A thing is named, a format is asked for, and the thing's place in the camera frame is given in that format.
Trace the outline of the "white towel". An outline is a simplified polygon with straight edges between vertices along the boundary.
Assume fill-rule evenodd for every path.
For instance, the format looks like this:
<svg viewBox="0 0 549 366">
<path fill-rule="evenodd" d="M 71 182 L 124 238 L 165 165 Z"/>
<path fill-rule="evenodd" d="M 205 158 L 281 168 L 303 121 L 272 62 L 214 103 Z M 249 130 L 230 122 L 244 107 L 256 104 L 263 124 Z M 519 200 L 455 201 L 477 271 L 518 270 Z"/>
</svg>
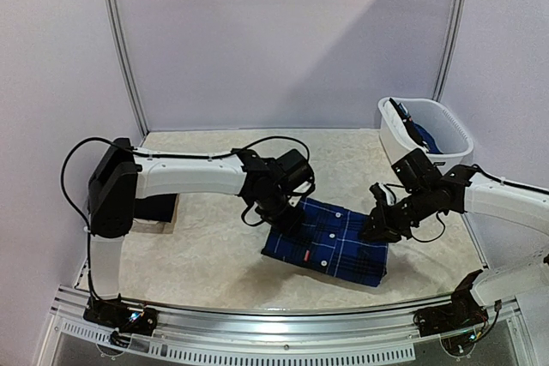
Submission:
<svg viewBox="0 0 549 366">
<path fill-rule="evenodd" d="M 389 133 L 392 135 L 392 137 L 401 143 L 404 147 L 409 147 L 410 149 L 413 148 L 419 148 L 417 144 L 415 144 L 412 139 L 407 135 L 406 130 L 397 123 L 399 118 L 395 115 L 391 115 L 388 112 L 388 104 L 389 98 L 386 98 L 380 105 L 380 112 L 382 114 L 382 118 L 385 122 L 386 127 L 389 130 Z"/>
</svg>

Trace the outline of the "wall metal profile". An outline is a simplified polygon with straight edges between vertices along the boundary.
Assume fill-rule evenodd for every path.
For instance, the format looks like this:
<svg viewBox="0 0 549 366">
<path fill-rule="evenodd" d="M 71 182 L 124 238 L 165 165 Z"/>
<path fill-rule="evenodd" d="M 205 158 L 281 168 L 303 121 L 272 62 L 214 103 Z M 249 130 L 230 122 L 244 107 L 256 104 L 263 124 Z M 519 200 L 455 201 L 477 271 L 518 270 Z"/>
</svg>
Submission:
<svg viewBox="0 0 549 366">
<path fill-rule="evenodd" d="M 142 99 L 138 92 L 136 79 L 131 67 L 130 54 L 124 35 L 124 25 L 119 11 L 118 0 L 105 0 L 107 17 L 110 22 L 115 52 L 117 54 L 126 93 L 137 127 L 143 137 L 149 133 Z"/>
<path fill-rule="evenodd" d="M 443 90 L 449 76 L 452 58 L 455 51 L 455 45 L 462 20 L 462 13 L 465 0 L 452 0 L 448 27 L 443 44 L 443 55 L 439 64 L 435 87 L 431 98 L 437 102 L 442 101 Z"/>
</svg>

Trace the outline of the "left wall metal profile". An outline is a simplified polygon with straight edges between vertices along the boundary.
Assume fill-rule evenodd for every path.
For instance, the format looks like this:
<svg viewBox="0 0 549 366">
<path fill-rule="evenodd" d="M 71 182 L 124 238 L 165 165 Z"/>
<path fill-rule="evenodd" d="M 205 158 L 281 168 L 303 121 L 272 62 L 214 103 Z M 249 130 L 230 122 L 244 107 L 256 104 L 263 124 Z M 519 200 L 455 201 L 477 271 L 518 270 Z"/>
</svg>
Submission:
<svg viewBox="0 0 549 366">
<path fill-rule="evenodd" d="M 115 52 L 117 54 L 126 93 L 137 127 L 143 137 L 149 133 L 142 99 L 138 92 L 136 79 L 131 67 L 130 54 L 124 35 L 124 25 L 119 11 L 118 0 L 105 0 L 107 17 L 110 22 Z"/>
</svg>

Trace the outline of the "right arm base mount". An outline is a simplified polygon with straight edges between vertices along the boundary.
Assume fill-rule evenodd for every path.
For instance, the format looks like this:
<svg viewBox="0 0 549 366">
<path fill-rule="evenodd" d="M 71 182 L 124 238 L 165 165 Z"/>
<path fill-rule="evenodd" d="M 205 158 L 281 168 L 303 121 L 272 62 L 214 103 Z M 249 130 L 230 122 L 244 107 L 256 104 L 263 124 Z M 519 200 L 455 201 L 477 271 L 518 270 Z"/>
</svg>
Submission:
<svg viewBox="0 0 549 366">
<path fill-rule="evenodd" d="M 501 299 L 494 302 L 495 316 L 488 324 L 489 315 L 486 303 L 480 303 L 473 296 L 473 288 L 480 284 L 480 275 L 486 273 L 477 270 L 469 273 L 450 295 L 450 302 L 417 310 L 413 315 L 413 324 L 418 328 L 421 337 L 447 333 L 463 327 L 483 323 L 481 331 L 471 338 L 473 343 L 483 339 L 497 324 L 503 303 Z"/>
</svg>

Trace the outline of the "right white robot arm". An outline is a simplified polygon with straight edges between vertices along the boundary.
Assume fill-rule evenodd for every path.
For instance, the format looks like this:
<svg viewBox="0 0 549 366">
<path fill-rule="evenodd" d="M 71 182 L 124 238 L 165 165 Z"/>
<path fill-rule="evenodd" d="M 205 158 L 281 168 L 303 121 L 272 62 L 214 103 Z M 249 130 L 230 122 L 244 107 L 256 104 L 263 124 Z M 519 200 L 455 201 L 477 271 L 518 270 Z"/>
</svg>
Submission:
<svg viewBox="0 0 549 366">
<path fill-rule="evenodd" d="M 440 212 L 483 214 L 548 232 L 546 189 L 494 177 L 478 165 L 458 164 L 442 173 L 420 149 L 391 168 L 407 196 L 398 200 L 384 185 L 371 186 L 376 206 L 359 234 L 366 242 L 409 239 L 422 220 Z M 489 306 L 547 284 L 548 249 L 543 247 L 518 263 L 471 275 L 461 288 L 465 295 L 444 308 L 443 320 L 449 327 L 461 328 L 475 317 L 477 305 Z"/>
</svg>

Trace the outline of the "white laundry basket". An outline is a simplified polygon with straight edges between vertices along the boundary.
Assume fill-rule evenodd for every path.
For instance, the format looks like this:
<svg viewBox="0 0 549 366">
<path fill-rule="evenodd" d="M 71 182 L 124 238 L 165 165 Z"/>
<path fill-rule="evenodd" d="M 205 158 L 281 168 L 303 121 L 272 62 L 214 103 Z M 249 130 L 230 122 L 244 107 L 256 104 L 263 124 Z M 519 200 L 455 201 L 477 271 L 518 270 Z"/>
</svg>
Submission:
<svg viewBox="0 0 549 366">
<path fill-rule="evenodd" d="M 420 145 L 408 133 L 395 106 L 399 105 L 419 128 Z M 431 99 L 385 97 L 378 101 L 381 115 L 379 139 L 391 164 L 415 148 L 423 150 L 429 160 L 445 173 L 473 157 L 474 142 L 465 127 L 444 105 Z"/>
</svg>

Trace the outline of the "aluminium front rail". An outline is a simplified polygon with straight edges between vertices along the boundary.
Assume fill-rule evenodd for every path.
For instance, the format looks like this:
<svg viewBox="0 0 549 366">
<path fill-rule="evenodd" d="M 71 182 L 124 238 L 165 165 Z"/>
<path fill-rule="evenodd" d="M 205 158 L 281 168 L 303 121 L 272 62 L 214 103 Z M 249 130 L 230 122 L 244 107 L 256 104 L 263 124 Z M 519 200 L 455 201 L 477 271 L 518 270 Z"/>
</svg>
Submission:
<svg viewBox="0 0 549 366">
<path fill-rule="evenodd" d="M 204 309 L 148 303 L 157 311 L 156 336 L 170 333 L 220 335 L 229 339 L 262 340 L 281 338 L 344 339 L 403 333 L 417 336 L 414 313 L 450 302 L 450 295 L 413 300 L 379 307 L 334 310 Z"/>
</svg>

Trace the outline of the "blue plaid shirt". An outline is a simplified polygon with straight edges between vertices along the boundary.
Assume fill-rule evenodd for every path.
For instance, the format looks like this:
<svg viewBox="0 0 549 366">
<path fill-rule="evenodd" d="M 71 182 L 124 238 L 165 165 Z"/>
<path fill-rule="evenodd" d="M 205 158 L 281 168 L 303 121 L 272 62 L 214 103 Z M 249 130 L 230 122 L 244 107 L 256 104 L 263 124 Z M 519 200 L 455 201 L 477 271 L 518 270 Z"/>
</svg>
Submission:
<svg viewBox="0 0 549 366">
<path fill-rule="evenodd" d="M 302 225 L 289 233 L 271 229 L 261 254 L 277 261 L 370 287 L 387 273 L 387 243 L 363 241 L 367 214 L 305 198 Z"/>
</svg>

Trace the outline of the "black garment in basket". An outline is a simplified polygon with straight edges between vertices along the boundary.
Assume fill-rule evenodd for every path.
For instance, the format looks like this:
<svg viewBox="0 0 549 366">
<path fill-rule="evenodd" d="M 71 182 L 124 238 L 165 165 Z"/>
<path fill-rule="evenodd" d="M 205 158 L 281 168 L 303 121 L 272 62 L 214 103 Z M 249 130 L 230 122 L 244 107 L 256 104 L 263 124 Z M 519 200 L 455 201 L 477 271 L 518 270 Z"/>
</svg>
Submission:
<svg viewBox="0 0 549 366">
<path fill-rule="evenodd" d="M 388 112 L 399 118 L 397 121 L 405 130 L 407 135 L 418 146 L 424 148 L 428 153 L 442 154 L 432 135 L 421 125 L 416 123 L 403 103 L 397 103 L 393 98 L 389 98 Z"/>
</svg>

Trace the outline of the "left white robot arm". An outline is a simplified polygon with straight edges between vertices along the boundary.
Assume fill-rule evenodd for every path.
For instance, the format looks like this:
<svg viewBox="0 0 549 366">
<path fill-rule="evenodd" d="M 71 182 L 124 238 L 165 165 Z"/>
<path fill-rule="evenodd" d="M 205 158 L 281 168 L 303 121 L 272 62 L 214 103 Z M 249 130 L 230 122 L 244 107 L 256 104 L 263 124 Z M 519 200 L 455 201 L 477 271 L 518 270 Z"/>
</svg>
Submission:
<svg viewBox="0 0 549 366">
<path fill-rule="evenodd" d="M 251 146 L 226 153 L 163 153 L 111 142 L 88 181 L 88 285 L 95 314 L 110 327 L 127 320 L 117 300 L 124 238 L 135 219 L 136 202 L 195 193 L 234 195 L 262 223 L 291 231 L 304 220 L 301 199 L 316 189 L 310 154 L 291 149 L 262 157 Z"/>
</svg>

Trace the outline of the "black t-shirt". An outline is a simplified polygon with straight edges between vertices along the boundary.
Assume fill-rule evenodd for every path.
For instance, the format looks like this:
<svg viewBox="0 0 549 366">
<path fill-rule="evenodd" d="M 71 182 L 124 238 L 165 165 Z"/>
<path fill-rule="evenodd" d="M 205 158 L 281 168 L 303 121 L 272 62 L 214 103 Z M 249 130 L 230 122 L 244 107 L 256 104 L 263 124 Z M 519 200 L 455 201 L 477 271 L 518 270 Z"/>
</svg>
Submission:
<svg viewBox="0 0 549 366">
<path fill-rule="evenodd" d="M 109 223 L 144 219 L 169 223 L 176 207 L 176 194 L 154 195 L 135 199 L 131 195 L 108 194 L 89 196 L 88 211 L 92 218 Z"/>
</svg>

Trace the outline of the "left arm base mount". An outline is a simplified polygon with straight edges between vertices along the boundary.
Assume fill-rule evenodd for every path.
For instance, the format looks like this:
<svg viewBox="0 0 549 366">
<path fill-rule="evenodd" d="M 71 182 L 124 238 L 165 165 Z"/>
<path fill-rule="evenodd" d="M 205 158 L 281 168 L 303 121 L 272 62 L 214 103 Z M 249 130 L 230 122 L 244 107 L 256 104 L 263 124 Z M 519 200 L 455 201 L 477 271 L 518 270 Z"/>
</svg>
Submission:
<svg viewBox="0 0 549 366">
<path fill-rule="evenodd" d="M 147 305 L 126 303 L 120 296 L 104 299 L 91 292 L 83 319 L 119 333 L 152 336 L 159 314 L 157 309 Z"/>
</svg>

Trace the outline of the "perforated metal front panel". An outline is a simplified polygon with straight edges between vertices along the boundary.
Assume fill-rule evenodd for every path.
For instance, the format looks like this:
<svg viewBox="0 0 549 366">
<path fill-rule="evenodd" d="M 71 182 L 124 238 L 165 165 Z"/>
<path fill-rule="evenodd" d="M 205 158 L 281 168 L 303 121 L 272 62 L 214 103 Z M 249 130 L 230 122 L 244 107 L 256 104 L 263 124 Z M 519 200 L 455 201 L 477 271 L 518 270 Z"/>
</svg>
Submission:
<svg viewBox="0 0 549 366">
<path fill-rule="evenodd" d="M 417 360 L 412 343 L 387 347 L 302 346 L 276 342 L 244 345 L 199 339 L 135 336 L 126 348 L 110 344 L 111 333 L 62 319 L 53 327 L 42 365 L 395 365 Z"/>
</svg>

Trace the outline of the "right wall metal profile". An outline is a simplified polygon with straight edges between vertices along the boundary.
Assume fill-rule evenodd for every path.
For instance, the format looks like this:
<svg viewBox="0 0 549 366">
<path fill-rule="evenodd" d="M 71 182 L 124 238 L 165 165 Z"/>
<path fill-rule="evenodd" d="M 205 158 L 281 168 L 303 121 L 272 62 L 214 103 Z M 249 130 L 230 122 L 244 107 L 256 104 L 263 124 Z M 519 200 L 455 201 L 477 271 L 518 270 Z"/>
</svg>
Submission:
<svg viewBox="0 0 549 366">
<path fill-rule="evenodd" d="M 439 64 L 435 87 L 431 98 L 437 102 L 442 101 L 443 90 L 449 76 L 452 58 L 455 51 L 455 45 L 462 20 L 462 13 L 465 0 L 452 0 L 448 27 L 443 44 L 443 55 Z"/>
</svg>

